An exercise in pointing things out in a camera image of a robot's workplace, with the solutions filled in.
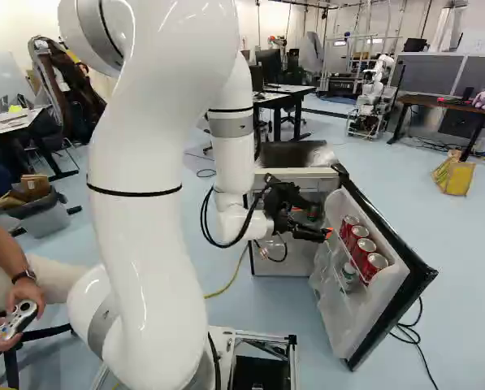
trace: mini fridge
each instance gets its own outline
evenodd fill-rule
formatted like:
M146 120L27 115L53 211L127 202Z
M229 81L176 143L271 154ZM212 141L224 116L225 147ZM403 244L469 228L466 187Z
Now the mini fridge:
M282 155L288 161L275 158ZM296 160L297 167L290 167ZM305 277L317 298L321 320L334 354L354 371L398 323L438 275L396 233L337 162L324 141L271 142L262 145L254 191L263 186L269 172L282 181L293 181L301 195L323 204L320 226L333 228L323 244L294 240L284 235L289 255L282 263L266 261L253 242L249 243L251 271L254 277ZM376 252L388 260L371 279L359 271L353 256L340 237L345 215L358 217L377 245ZM342 267L351 262L359 283L348 286L342 280Z

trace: white robot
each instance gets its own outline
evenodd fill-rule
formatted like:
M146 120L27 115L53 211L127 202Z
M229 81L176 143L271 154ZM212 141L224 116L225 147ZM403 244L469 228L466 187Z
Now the white robot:
M358 106L373 106L378 102L384 90L384 85L381 82L383 74L387 69L392 68L394 63L394 58L381 54L375 63L374 69L363 71L363 90L362 94L357 98Z
M384 127L385 115L390 111L392 96L384 95L385 86L381 82L387 69L395 61L392 57L381 54L374 69L365 70L362 94L357 98L356 108L351 111L347 120L347 133L366 138L375 138Z
M273 219L242 206L253 185L253 99L235 4L62 0L58 18L83 62L119 75L89 144L103 264L72 289L71 324L131 390L227 388L218 373L232 364L233 333L208 327L180 227L179 191L186 133L209 109L222 240L274 230ZM220 359L215 345L227 345Z

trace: wristwatch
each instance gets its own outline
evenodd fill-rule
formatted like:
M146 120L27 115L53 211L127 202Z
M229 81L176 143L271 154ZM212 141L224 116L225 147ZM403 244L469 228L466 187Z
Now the wristwatch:
M19 281L22 278L29 278L33 282L37 281L37 274L35 274L32 270L25 270L24 272L20 272L18 275L15 275L13 279L11 279L11 282L15 284L17 281Z

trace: window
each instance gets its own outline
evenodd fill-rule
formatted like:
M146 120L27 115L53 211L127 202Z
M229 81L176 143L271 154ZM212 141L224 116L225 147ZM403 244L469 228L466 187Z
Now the window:
M383 38L373 38L372 39L372 44L375 45L375 44L378 44L378 43L383 43ZM370 44L370 39L367 39L366 40L366 44L369 45Z

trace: open fridge door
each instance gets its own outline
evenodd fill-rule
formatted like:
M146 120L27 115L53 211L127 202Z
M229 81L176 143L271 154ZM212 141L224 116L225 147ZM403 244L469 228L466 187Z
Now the open fridge door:
M356 370L438 272L397 235L343 166L336 164L333 169L340 174L340 188L327 197L325 216L334 232L318 249L310 285L319 297L318 309L334 354ZM359 218L377 245L376 252L388 260L388 266L372 277L363 275L339 235L345 215ZM342 273L348 262L357 273L352 288Z

